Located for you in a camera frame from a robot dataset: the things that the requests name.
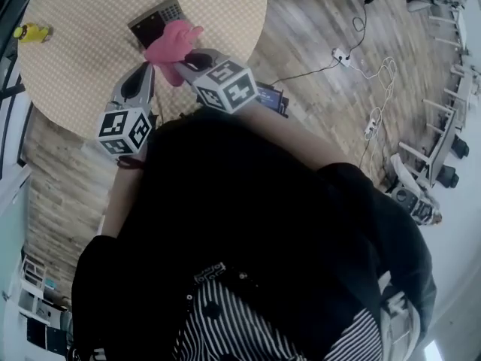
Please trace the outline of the pink cloth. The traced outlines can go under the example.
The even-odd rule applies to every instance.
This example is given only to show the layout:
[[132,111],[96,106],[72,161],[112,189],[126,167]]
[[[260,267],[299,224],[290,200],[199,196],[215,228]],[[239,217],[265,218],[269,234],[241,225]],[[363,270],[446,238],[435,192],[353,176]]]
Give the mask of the pink cloth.
[[203,32],[202,26],[193,26],[187,20],[172,21],[165,26],[162,36],[144,52],[145,60],[157,66],[170,85],[182,86],[185,80],[174,64],[185,60]]

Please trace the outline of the white shelf unit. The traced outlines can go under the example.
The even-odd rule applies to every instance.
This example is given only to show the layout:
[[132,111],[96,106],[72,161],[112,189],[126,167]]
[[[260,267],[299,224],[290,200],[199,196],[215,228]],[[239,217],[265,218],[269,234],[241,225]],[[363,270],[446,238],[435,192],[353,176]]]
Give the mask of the white shelf unit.
[[26,318],[27,344],[45,356],[67,359],[69,344],[69,311],[50,301],[46,292],[47,268],[39,260],[25,255],[20,270],[19,313]]

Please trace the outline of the grey round device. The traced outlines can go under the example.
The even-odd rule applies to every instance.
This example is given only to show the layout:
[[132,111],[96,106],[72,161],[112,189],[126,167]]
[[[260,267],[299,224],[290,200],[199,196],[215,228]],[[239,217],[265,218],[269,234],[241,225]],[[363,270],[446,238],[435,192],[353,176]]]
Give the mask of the grey round device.
[[391,198],[413,218],[418,226],[431,226],[442,222],[439,203],[429,195],[426,188],[422,187],[418,196],[406,187],[396,187],[391,192]]

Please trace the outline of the person's left forearm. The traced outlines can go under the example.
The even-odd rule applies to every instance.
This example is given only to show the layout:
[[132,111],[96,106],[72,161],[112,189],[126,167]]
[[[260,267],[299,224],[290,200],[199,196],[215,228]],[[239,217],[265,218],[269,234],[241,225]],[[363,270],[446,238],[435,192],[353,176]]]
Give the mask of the person's left forearm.
[[116,238],[137,198],[144,174],[145,155],[120,158],[110,191],[110,199],[101,228],[101,235]]

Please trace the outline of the black display screen with stand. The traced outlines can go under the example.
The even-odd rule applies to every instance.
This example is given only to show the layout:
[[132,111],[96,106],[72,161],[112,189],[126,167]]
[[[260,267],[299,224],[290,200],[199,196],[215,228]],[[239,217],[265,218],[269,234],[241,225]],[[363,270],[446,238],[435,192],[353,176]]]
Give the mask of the black display screen with stand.
[[289,99],[284,96],[282,90],[275,89],[273,85],[268,85],[261,82],[256,82],[258,88],[258,101],[266,108],[288,118],[286,113],[289,106]]

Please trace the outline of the yellow bottle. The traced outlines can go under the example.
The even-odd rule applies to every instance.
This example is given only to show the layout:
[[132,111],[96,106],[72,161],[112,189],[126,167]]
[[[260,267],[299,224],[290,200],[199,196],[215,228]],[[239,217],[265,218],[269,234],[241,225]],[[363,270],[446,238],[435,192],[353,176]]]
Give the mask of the yellow bottle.
[[13,37],[20,43],[44,43],[50,38],[52,31],[49,26],[25,23],[15,28]]

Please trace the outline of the round beige table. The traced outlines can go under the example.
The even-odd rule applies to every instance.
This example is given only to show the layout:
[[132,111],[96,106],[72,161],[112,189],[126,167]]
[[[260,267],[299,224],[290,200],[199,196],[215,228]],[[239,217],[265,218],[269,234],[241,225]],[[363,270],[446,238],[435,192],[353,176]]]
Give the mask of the round beige table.
[[[94,138],[113,87],[144,53],[129,23],[165,0],[30,0],[23,21],[53,30],[44,43],[21,43],[20,73],[35,107],[83,138]],[[201,26],[200,48],[247,61],[267,0],[178,0]]]

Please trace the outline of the grey chair base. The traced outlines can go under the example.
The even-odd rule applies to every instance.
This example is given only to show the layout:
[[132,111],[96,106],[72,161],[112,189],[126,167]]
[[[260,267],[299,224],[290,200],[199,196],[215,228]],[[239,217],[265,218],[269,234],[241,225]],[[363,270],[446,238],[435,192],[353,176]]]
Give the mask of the grey chair base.
[[438,5],[443,0],[406,0],[407,11],[412,13],[431,7],[432,5]]

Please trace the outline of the person's right forearm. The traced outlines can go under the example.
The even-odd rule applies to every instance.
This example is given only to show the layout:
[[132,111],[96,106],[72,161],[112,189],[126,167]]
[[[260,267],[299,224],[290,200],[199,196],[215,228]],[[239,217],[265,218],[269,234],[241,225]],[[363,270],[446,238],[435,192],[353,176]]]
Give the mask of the person's right forearm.
[[314,171],[330,164],[351,163],[343,151],[330,141],[258,102],[245,105],[234,115],[254,133],[284,149]]

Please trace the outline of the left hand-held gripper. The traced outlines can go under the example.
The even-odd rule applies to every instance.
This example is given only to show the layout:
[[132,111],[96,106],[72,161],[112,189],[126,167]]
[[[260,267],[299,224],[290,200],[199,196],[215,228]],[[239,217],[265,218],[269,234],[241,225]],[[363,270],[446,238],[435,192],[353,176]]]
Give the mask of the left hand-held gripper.
[[149,62],[127,71],[98,118],[96,141],[114,157],[138,154],[155,122],[150,119],[155,69]]

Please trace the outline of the black caster wheel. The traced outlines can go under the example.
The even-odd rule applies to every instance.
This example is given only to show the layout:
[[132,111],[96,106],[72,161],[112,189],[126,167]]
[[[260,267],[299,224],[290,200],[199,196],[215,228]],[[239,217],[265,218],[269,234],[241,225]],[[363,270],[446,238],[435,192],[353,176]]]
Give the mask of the black caster wheel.
[[470,148],[467,145],[467,142],[459,138],[457,135],[455,135],[451,149],[459,159],[469,156]]
[[443,165],[437,176],[437,181],[445,188],[456,188],[459,176],[456,174],[455,167]]

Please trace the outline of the person's black shirt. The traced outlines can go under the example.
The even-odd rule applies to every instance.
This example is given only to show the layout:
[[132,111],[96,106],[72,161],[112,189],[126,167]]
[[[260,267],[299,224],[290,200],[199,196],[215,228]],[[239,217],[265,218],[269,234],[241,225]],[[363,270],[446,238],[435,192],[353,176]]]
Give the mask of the person's black shirt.
[[118,236],[94,237],[78,260],[68,361],[175,361],[188,298],[211,280],[321,361],[361,310],[380,331],[390,272],[419,313],[417,345],[426,336],[431,254],[355,165],[314,171],[235,115],[204,110],[159,127],[145,157]]

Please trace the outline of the black white striped garment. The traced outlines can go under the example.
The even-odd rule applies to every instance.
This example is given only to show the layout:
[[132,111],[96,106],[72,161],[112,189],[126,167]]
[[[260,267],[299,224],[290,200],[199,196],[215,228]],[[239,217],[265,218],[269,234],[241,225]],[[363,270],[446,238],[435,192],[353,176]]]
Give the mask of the black white striped garment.
[[[278,329],[215,280],[199,284],[175,361],[313,361]],[[382,361],[383,344],[371,313],[363,309],[321,361]]]

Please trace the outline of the white desk frame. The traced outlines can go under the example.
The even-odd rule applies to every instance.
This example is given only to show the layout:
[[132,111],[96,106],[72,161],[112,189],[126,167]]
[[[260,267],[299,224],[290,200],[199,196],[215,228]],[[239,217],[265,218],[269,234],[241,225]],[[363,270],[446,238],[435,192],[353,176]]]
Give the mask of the white desk frame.
[[422,153],[402,141],[398,143],[402,150],[424,163],[421,171],[411,166],[407,169],[430,187],[434,186],[437,181],[440,181],[443,174],[448,172],[448,168],[444,165],[448,154],[455,153],[459,146],[467,146],[461,142],[456,132],[466,126],[471,100],[479,98],[473,89],[481,88],[481,72],[465,65],[463,61],[451,65],[449,73],[459,78],[456,90],[448,88],[443,90],[449,96],[449,103],[442,105],[429,99],[422,100],[424,108],[428,111],[427,118],[430,120],[436,115],[439,120],[437,126],[429,122],[425,124],[425,127],[434,133],[432,149],[427,153]]

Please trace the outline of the black railing with wooden handrail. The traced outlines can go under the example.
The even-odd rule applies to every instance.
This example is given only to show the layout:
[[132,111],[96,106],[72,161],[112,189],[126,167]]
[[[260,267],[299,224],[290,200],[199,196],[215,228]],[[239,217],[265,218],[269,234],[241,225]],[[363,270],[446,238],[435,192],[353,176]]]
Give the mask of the black railing with wooden handrail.
[[17,58],[13,33],[20,25],[29,0],[0,0],[0,102],[11,89],[7,88]]

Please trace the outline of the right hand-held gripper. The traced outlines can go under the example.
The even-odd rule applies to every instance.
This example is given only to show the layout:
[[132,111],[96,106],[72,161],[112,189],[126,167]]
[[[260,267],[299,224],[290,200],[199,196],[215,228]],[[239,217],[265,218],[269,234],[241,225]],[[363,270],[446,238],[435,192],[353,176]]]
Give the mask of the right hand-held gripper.
[[238,59],[198,48],[186,55],[185,62],[174,64],[174,85],[192,85],[209,108],[233,114],[259,96],[251,69]]

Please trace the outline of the white printed garment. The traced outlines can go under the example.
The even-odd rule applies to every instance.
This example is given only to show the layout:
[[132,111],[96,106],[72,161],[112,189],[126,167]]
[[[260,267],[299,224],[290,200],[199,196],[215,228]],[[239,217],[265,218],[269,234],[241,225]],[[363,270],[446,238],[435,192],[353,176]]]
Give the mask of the white printed garment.
[[396,291],[390,272],[378,280],[385,298],[380,310],[382,361],[408,361],[420,337],[420,316],[404,292]]

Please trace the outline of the frosted glass panel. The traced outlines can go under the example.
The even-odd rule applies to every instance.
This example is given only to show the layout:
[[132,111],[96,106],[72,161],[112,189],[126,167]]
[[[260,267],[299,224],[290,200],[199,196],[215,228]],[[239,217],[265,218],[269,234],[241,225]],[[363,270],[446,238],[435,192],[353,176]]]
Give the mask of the frosted glass panel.
[[30,168],[9,165],[0,179],[0,323],[28,231]]

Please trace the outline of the white plastic bag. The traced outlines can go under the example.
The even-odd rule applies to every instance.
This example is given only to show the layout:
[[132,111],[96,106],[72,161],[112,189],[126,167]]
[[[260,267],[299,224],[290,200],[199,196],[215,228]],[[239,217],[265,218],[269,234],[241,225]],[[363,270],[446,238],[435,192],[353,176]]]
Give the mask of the white plastic bag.
[[390,157],[390,162],[402,185],[418,196],[420,194],[419,185],[407,167],[403,164],[400,155],[398,153],[392,155]]

